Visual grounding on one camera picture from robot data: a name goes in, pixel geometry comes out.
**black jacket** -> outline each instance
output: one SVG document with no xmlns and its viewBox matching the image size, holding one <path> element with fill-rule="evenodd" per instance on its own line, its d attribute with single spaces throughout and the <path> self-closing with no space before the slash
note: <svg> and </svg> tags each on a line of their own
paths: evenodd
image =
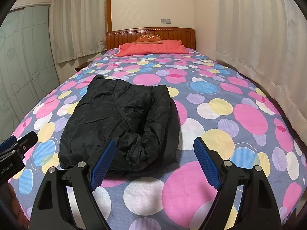
<svg viewBox="0 0 307 230">
<path fill-rule="evenodd" d="M 167 87 L 97 75 L 65 126 L 59 144 L 61 167 L 86 161 L 111 139 L 117 151 L 109 170 L 135 175 L 132 171 L 176 162 L 179 120 Z"/>
</svg>

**wooden headboard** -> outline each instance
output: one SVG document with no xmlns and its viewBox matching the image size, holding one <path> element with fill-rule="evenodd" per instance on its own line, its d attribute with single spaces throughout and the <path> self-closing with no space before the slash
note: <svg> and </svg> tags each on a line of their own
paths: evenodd
<svg viewBox="0 0 307 230">
<path fill-rule="evenodd" d="M 142 27 L 118 30 L 106 33 L 106 49 L 116 48 L 121 44 L 134 42 L 141 35 L 157 34 L 162 40 L 181 40 L 185 47 L 195 49 L 195 31 L 183 27 Z"/>
</svg>

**blue gripper pad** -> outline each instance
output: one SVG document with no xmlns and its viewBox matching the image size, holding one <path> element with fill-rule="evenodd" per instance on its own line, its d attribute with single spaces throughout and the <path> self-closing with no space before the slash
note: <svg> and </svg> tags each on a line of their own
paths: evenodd
<svg viewBox="0 0 307 230">
<path fill-rule="evenodd" d="M 15 136 L 11 136 L 7 140 L 5 140 L 2 144 L 0 144 L 0 153 L 12 147 L 13 144 L 17 142 L 17 138 Z"/>
<path fill-rule="evenodd" d="M 106 172 L 108 171 L 108 168 L 114 158 L 115 152 L 116 143 L 114 140 L 111 140 L 92 171 L 90 188 L 93 191 L 101 185 Z"/>
<path fill-rule="evenodd" d="M 194 153 L 197 157 L 199 164 L 201 165 L 201 168 L 207 178 L 208 183 L 216 190 L 219 190 L 221 188 L 221 183 L 219 180 L 219 170 L 215 166 L 208 152 L 198 138 L 194 140 Z"/>
</svg>

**brown cushion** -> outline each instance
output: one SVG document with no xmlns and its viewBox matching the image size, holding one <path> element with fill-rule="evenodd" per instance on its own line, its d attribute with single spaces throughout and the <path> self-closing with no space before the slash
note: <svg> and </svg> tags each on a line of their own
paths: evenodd
<svg viewBox="0 0 307 230">
<path fill-rule="evenodd" d="M 162 39 L 158 35 L 141 35 L 136 39 L 135 44 L 160 44 Z"/>
</svg>

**polka dot bedsheet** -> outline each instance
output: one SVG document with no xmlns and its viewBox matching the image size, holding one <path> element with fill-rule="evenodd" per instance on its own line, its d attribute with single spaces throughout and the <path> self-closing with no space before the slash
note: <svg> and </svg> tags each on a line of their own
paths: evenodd
<svg viewBox="0 0 307 230">
<path fill-rule="evenodd" d="M 159 173 L 132 180 L 105 179 L 94 196 L 113 230 L 198 229 L 216 195 L 197 162 L 193 141 L 201 136 L 209 148 L 239 167 L 261 165 L 273 189 L 281 220 L 304 191 L 306 159 L 268 98 L 236 71 L 187 49 L 189 54 L 113 57 L 105 53 L 42 99 L 13 133 L 31 130 L 38 143 L 25 154 L 25 169 L 10 183 L 28 217 L 40 183 L 51 166 L 59 168 L 59 140 L 69 117 L 97 74 L 133 84 L 168 87 L 176 103 L 181 131 L 178 163 Z M 72 188 L 72 211 L 85 228 Z M 234 222 L 242 188 L 228 220 Z"/>
</svg>

